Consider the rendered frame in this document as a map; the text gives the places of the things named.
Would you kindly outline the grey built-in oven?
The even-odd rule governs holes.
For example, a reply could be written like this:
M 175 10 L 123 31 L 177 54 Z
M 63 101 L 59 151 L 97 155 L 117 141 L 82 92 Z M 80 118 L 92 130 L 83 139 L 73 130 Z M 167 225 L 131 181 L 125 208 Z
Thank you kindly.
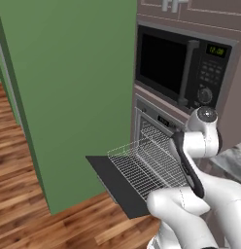
M 145 124 L 155 126 L 164 134 L 168 135 L 169 138 L 175 131 L 182 130 L 185 125 L 182 121 L 176 119 L 172 115 L 163 111 L 159 107 L 155 106 L 152 102 L 150 102 L 149 100 L 143 98 L 138 94 L 135 95 L 134 110 L 135 110 L 134 139 L 136 141 L 143 141 L 145 139 L 148 139 L 141 134 L 141 128 Z M 164 149 L 166 152 L 169 151 L 168 146 L 160 148 Z

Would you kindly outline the black oven door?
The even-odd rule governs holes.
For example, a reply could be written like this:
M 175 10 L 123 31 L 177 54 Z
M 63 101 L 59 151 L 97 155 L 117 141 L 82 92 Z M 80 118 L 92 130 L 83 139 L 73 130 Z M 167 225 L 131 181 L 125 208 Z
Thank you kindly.
M 150 214 L 146 201 L 132 188 L 107 156 L 86 156 L 86 159 L 129 219 Z

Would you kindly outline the black microwave oven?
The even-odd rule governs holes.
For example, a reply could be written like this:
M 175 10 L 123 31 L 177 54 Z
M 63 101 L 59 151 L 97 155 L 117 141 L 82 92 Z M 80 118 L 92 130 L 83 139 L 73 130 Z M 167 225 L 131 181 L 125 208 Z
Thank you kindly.
M 188 104 L 180 106 L 178 97 L 189 40 L 197 40 L 199 48 L 193 52 L 190 64 L 185 94 Z M 181 108 L 214 108 L 231 51 L 232 45 L 218 37 L 189 36 L 182 30 L 140 24 L 137 30 L 136 80 Z

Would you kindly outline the mauve wall cupboard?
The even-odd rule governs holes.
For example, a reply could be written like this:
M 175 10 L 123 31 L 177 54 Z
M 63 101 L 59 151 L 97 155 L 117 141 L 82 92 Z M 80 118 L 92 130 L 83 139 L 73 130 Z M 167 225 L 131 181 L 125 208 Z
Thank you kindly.
M 179 0 L 178 12 L 162 11 L 162 0 L 137 0 L 137 14 L 241 32 L 241 0 Z

